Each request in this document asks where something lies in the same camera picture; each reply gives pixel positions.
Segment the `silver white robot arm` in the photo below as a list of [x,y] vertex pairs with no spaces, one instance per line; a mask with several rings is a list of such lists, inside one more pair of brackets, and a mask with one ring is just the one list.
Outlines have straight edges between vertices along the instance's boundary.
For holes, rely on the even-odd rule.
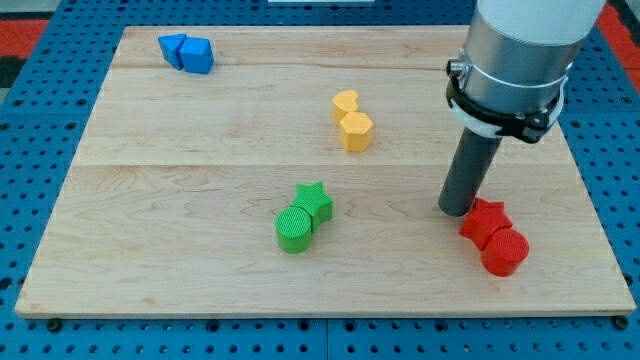
[[446,99],[471,133],[538,142],[564,105],[564,87],[605,0],[478,0],[448,61]]

